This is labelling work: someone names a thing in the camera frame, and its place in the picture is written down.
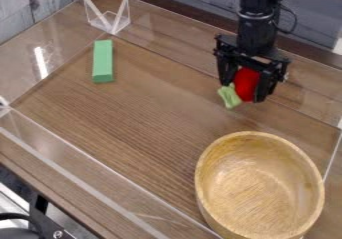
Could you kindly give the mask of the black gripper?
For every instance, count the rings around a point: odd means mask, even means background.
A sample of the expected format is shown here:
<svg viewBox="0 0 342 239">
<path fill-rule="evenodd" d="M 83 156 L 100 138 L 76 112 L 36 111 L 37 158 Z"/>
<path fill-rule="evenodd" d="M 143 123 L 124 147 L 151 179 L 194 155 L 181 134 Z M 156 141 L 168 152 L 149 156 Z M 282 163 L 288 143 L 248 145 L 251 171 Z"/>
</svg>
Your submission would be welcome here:
<svg viewBox="0 0 342 239">
<path fill-rule="evenodd" d="M 234 35 L 218 34 L 215 41 L 214 56 L 218 63 L 220 84 L 223 86 L 230 85 L 240 66 L 260 72 L 254 102 L 263 102 L 271 94 L 278 81 L 283 82 L 286 80 L 290 59 L 275 47 L 262 54 L 246 54 L 236 45 L 236 37 Z"/>
</svg>

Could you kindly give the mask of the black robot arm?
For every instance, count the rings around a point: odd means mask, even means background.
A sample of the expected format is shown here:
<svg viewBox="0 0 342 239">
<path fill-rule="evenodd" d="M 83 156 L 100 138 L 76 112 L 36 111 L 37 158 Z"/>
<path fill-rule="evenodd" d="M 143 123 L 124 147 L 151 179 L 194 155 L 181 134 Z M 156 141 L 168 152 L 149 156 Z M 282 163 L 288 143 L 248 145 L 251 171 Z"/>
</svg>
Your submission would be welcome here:
<svg viewBox="0 0 342 239">
<path fill-rule="evenodd" d="M 286 80 L 291 63 L 275 46 L 278 33 L 290 34 L 279 26 L 280 12 L 295 13 L 282 4 L 283 0 L 239 0 L 236 35 L 215 36 L 218 76 L 220 85 L 235 86 L 239 98 L 260 103 L 274 93 L 279 82 Z"/>
</svg>

